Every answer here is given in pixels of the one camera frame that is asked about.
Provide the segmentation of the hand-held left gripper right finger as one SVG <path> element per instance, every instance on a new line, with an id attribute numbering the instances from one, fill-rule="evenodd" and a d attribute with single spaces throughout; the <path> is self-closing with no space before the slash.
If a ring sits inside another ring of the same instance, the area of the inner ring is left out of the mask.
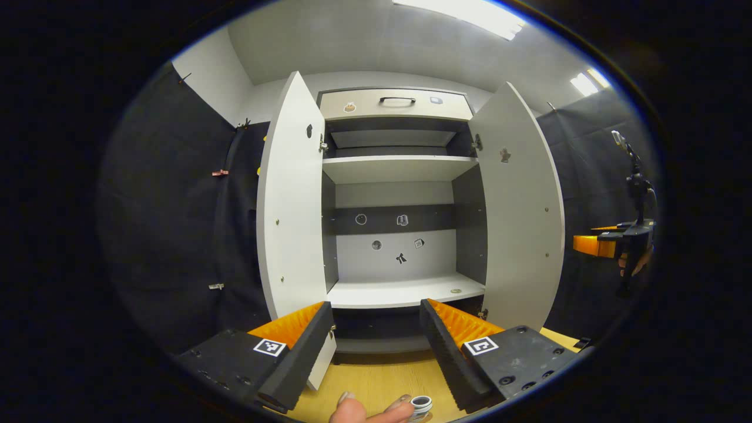
<path id="1" fill-rule="evenodd" d="M 468 414 L 528 396 L 586 354 L 532 327 L 503 329 L 433 299 L 421 301 L 419 323 L 455 404 Z"/>

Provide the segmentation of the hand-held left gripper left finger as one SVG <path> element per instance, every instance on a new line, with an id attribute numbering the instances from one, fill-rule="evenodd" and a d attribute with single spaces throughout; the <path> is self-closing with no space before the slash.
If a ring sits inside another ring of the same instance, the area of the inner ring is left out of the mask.
<path id="1" fill-rule="evenodd" d="M 248 332 L 223 330 L 175 361 L 236 406 L 285 414 L 296 407 L 334 325 L 330 302 L 320 301 Z"/>

